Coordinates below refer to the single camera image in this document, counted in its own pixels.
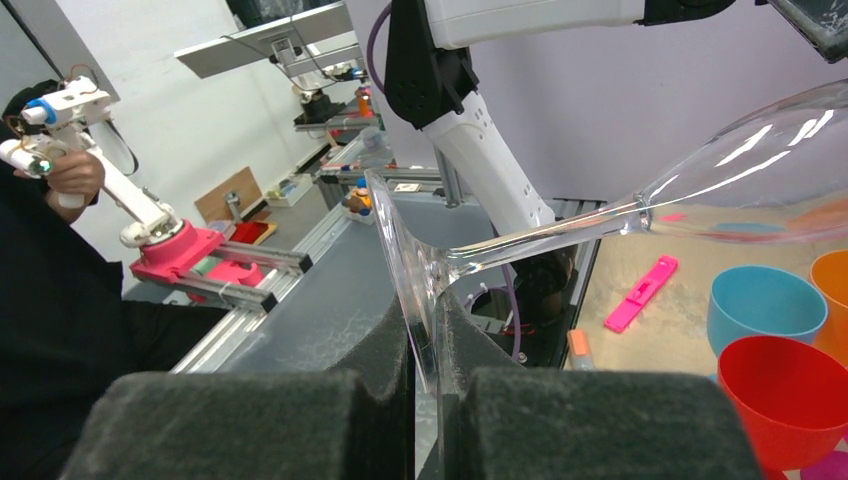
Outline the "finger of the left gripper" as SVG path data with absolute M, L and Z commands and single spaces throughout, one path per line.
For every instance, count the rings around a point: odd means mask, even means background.
M 847 58 L 847 0 L 770 0 L 769 4 L 828 63 Z

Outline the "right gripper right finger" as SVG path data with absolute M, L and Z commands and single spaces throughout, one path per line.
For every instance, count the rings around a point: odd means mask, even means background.
M 433 312 L 447 479 L 758 479 L 737 414 L 700 375 L 527 369 L 458 297 Z

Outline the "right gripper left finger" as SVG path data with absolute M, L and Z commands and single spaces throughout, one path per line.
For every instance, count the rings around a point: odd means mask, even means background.
M 137 373 L 96 402 L 65 479 L 410 479 L 414 362 L 398 302 L 320 372 Z

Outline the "clear wine glass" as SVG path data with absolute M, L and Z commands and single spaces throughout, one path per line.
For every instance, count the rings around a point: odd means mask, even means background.
M 406 227 L 384 178 L 365 175 L 414 359 L 435 391 L 439 296 L 458 279 L 607 236 L 658 234 L 730 243 L 839 238 L 847 217 L 847 84 L 798 93 L 721 129 L 643 188 L 594 211 L 476 244 L 441 249 Z

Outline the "orange wine glass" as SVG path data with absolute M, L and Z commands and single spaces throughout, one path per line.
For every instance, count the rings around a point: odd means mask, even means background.
M 828 316 L 813 345 L 847 366 L 847 250 L 835 250 L 817 258 L 810 282 L 823 295 Z

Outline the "blue wine glass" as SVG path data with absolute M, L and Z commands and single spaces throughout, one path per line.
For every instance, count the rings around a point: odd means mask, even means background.
M 786 337 L 810 344 L 829 314 L 827 302 L 807 280 L 765 265 L 742 265 L 712 281 L 706 331 L 712 352 L 749 336 Z

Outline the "red wine glass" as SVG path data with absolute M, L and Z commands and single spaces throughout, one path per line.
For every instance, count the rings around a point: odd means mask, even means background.
M 811 467 L 847 433 L 847 368 L 811 345 L 740 338 L 719 354 L 717 380 L 767 472 Z

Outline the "magenta wine glass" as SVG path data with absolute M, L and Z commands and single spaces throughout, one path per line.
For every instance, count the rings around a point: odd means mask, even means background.
M 800 470 L 801 480 L 847 480 L 848 453 L 833 451 L 816 464 Z

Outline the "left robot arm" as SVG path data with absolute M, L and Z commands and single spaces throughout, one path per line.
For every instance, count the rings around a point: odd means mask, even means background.
M 513 233 L 554 220 L 527 182 L 478 91 L 469 48 L 524 33 L 578 27 L 697 21 L 727 1 L 392 1 L 382 90 L 392 111 L 422 131 L 481 199 L 496 227 Z

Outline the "pink leader arm base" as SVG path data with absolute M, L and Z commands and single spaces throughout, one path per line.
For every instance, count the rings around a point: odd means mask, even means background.
M 226 243 L 223 233 L 183 221 L 146 238 L 130 271 L 139 280 L 180 289 L 194 301 L 216 298 L 233 305 L 235 300 L 226 296 L 235 294 L 238 287 L 259 286 L 263 273 L 255 262 L 214 256 Z

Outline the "operator hand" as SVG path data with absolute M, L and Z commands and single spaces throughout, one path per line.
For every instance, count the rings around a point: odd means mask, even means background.
M 34 179 L 21 170 L 14 175 L 35 188 L 37 196 L 67 224 L 75 223 L 93 204 L 96 204 L 104 186 L 105 170 L 102 163 L 86 151 L 71 151 L 53 162 L 53 170 L 45 179 Z M 59 203 L 58 195 L 82 195 L 82 207 L 68 208 Z

